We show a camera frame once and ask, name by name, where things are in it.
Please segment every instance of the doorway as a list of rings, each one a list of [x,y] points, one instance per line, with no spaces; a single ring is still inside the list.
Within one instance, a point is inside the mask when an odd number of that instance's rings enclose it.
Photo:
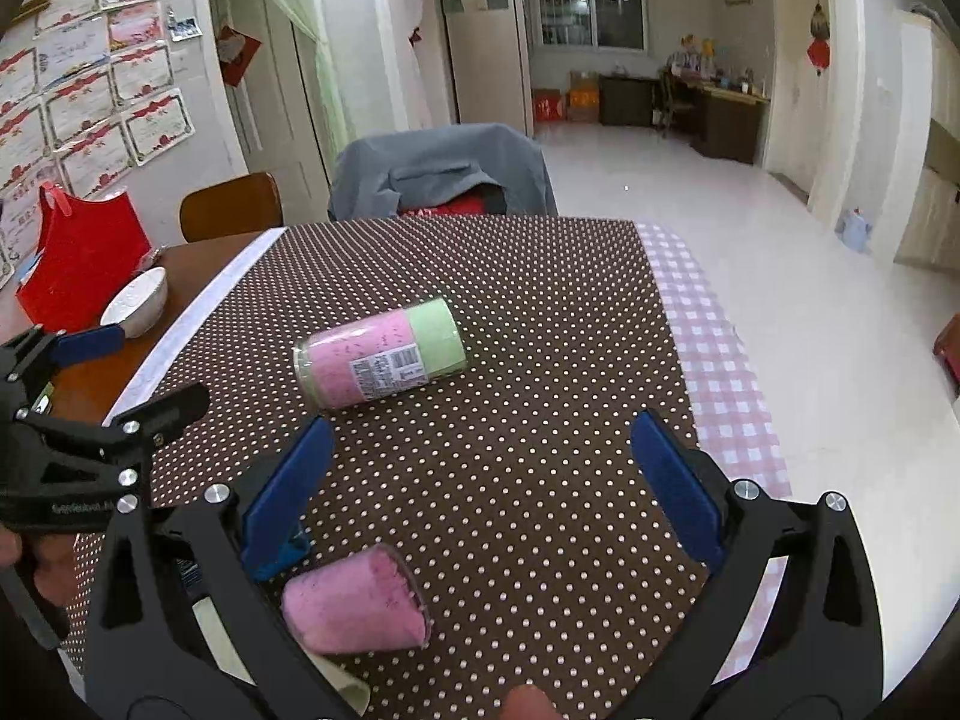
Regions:
[[[817,4],[830,18],[829,0],[774,0],[776,59],[773,104],[764,166],[809,198],[827,140],[830,69],[817,74],[806,51]]]
[[[229,25],[262,44],[237,86],[224,84],[248,170],[274,177],[284,223],[325,221],[329,173],[310,39],[271,0],[210,0],[210,10],[217,32]]]

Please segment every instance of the white bowl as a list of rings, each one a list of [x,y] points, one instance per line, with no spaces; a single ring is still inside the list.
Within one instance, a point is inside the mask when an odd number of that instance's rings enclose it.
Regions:
[[[126,285],[100,317],[100,324],[119,324],[127,338],[139,338],[157,324],[167,302],[167,271],[152,268]]]

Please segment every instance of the gray jacket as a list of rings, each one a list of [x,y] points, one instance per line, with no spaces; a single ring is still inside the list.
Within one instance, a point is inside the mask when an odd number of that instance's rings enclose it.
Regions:
[[[539,146],[506,124],[395,132],[354,141],[337,160],[332,220],[433,208],[479,184],[503,190],[507,213],[557,215]]]

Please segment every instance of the barcode label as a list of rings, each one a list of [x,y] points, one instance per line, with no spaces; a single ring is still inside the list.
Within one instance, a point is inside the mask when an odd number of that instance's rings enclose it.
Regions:
[[[416,343],[361,357],[350,363],[364,400],[376,400],[427,383]]]

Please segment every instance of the refrigerator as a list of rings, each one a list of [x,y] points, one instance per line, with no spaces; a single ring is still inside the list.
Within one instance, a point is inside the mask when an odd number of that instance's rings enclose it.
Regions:
[[[460,124],[534,134],[526,0],[440,0]]]

